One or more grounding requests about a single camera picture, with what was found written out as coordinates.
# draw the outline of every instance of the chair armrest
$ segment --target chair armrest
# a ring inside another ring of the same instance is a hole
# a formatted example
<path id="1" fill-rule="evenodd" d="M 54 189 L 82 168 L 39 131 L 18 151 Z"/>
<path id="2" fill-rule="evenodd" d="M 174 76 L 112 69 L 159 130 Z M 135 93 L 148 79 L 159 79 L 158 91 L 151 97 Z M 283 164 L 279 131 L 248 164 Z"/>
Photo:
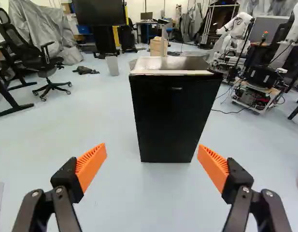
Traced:
<path id="1" fill-rule="evenodd" d="M 54 41 L 47 42 L 41 46 L 42 49 L 42 61 L 44 64 L 50 64 L 50 56 L 48 46 L 54 44 Z"/>
<path id="2" fill-rule="evenodd" d="M 51 44 L 54 44 L 54 43 L 55 43 L 54 41 L 47 42 L 47 43 L 43 44 L 43 45 L 41 46 L 41 48 L 43 48 L 43 47 L 47 47 L 47 46 L 49 46 L 49 45 L 51 45 Z"/>

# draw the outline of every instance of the black mini fridge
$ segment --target black mini fridge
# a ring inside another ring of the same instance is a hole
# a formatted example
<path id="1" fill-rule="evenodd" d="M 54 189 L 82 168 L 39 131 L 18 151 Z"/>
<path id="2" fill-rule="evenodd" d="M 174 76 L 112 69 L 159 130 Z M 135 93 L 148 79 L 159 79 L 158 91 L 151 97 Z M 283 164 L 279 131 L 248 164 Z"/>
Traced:
<path id="1" fill-rule="evenodd" d="M 200 57 L 141 57 L 129 75 L 142 162 L 191 162 L 220 73 Z"/>

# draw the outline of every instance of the black bag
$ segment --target black bag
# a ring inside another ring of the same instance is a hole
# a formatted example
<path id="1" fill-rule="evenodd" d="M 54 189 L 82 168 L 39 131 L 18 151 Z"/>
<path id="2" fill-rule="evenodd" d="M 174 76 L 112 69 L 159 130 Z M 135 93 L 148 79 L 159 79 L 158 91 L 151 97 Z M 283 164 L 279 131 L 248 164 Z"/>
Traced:
<path id="1" fill-rule="evenodd" d="M 137 52 L 135 37 L 130 26 L 126 25 L 119 28 L 119 39 L 123 53 L 128 51 Z"/>

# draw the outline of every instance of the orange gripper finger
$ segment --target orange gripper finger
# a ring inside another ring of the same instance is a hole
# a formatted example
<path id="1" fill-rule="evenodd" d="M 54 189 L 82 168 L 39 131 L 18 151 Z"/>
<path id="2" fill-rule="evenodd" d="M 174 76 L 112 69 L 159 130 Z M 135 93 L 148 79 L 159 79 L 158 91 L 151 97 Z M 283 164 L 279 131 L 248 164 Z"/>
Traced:
<path id="1" fill-rule="evenodd" d="M 198 160 L 213 181 L 214 185 L 222 194 L 226 179 L 229 175 L 227 159 L 204 145 L 199 145 Z"/>
<path id="2" fill-rule="evenodd" d="M 105 144 L 99 144 L 95 148 L 85 152 L 77 158 L 76 175 L 83 193 L 89 187 L 91 181 L 107 157 Z"/>

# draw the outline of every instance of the computer monitor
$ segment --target computer monitor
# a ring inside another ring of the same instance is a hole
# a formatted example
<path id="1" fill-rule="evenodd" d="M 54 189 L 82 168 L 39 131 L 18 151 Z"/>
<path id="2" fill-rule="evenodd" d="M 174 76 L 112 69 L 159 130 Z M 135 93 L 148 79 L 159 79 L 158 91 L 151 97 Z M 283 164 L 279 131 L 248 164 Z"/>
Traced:
<path id="1" fill-rule="evenodd" d="M 153 12 L 140 13 L 141 20 L 151 20 L 152 18 L 153 18 Z"/>
<path id="2" fill-rule="evenodd" d="M 279 25 L 286 23 L 288 19 L 288 16 L 262 15 L 257 17 L 251 30 L 249 40 L 251 43 L 260 42 L 262 39 L 261 36 L 267 31 L 268 36 L 265 42 L 270 44 Z"/>
<path id="3" fill-rule="evenodd" d="M 122 0 L 72 0 L 79 25 L 123 26 L 126 24 Z"/>

